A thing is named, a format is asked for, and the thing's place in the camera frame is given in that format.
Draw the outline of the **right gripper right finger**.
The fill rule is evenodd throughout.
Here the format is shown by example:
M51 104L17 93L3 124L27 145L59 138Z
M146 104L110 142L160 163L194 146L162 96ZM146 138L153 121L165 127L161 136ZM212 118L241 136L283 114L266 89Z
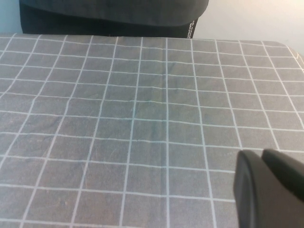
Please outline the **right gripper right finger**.
M304 165L273 149L264 149L262 160L279 182L297 198L304 198Z

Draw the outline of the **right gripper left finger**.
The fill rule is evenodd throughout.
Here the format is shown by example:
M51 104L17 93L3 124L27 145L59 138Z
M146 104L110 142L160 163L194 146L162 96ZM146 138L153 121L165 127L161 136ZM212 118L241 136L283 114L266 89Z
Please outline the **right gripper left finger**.
M241 228L302 228L304 199L287 190L253 151L237 154L233 192Z

